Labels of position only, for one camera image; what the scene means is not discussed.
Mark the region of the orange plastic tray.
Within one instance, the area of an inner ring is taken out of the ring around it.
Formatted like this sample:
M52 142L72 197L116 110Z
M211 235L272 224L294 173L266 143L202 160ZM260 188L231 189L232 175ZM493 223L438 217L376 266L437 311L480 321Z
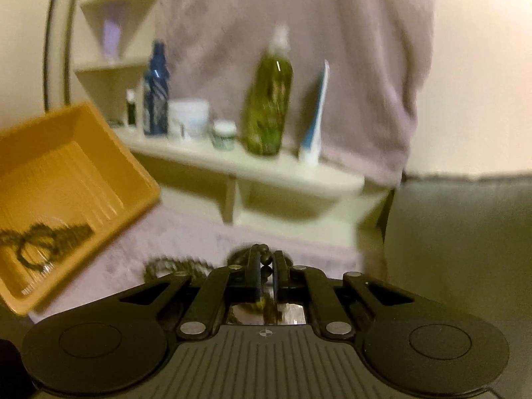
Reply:
M37 309L160 199L155 180L90 103L1 132L1 298Z

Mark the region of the mauve towel on bed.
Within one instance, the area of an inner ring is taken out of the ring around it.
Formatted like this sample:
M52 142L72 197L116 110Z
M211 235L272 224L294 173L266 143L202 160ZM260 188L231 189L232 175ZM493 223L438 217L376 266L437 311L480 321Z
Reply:
M364 264L358 249L216 224L158 206L84 262L51 299L29 313L29 318L37 323L53 314L138 286L143 282L144 264L154 258L193 258L219 267L231 252L253 243L281 249L295 263L319 268L329 277L341 277L346 271L362 269Z

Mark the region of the cream corner shelf unit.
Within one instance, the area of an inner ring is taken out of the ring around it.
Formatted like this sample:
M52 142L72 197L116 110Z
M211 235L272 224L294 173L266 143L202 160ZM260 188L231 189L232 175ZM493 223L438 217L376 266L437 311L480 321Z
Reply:
M110 121L126 121L126 90L142 88L155 1L77 0L72 92L89 97ZM103 55L107 17L122 27L119 56L112 60ZM303 165L289 151L261 159L241 146L222 151L207 138L147 138L140 128L126 126L117 135L159 182L162 202L173 210L338 246L367 246L382 238L387 192L325 162Z

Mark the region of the blue white tube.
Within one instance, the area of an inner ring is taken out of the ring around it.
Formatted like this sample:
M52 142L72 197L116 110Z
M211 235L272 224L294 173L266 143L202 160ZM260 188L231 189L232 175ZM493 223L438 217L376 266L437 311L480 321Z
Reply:
M330 78L330 66L324 60L323 70L318 85L318 97L313 118L308 125L305 135L299 144L299 162L308 166L317 166L322 148L321 124L327 98L327 88Z

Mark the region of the small green white jar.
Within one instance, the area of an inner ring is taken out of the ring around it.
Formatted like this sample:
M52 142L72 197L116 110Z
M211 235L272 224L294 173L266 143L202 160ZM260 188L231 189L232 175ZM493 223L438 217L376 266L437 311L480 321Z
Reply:
M228 120L215 120L211 129L211 141L218 150L232 150L237 135L236 123Z

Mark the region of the grey green pillow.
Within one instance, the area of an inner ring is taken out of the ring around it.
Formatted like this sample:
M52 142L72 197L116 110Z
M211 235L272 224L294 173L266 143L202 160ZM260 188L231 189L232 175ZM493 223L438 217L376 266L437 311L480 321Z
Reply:
M531 179L408 179L385 233L396 286L498 325L531 374Z

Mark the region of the white cream jar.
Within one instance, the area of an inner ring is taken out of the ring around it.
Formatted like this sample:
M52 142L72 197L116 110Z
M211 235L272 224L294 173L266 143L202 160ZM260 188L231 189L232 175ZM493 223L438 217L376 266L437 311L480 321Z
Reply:
M209 123L210 104L205 99L174 99L168 104L168 136L173 141L203 139Z

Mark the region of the green olive spray bottle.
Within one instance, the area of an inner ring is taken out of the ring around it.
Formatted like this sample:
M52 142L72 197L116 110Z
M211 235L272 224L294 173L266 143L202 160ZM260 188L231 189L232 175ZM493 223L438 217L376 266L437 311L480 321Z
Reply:
M277 24L261 55L245 102L244 146L253 155L279 154L290 108L292 79L290 28Z

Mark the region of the blue spray bottle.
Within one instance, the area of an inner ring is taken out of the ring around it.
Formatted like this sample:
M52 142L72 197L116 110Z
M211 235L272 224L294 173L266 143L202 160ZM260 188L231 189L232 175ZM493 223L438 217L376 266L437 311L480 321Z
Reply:
M144 73L143 132L145 136L163 136L168 132L169 72L165 45L153 42L150 67Z

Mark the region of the black white lip balm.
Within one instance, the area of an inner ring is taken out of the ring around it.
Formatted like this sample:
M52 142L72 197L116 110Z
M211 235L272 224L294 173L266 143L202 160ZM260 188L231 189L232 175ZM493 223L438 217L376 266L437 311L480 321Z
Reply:
M135 91L133 89L126 90L126 107L127 107L127 123L133 128L136 126L136 101Z

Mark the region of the mauve hanging towel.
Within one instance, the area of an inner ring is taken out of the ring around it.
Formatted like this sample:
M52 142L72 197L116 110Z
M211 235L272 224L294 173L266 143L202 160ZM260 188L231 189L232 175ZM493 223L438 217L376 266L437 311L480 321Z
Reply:
M299 145L324 68L322 155L399 184L433 55L436 0L161 0L171 96L238 120L275 28L289 29L293 81L284 144Z

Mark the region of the lavender tube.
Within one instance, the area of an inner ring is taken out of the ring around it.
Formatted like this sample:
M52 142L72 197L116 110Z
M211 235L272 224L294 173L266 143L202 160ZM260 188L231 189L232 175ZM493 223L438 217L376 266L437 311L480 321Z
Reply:
M117 59L120 50L122 27L114 18L107 17L103 23L103 55L106 59Z

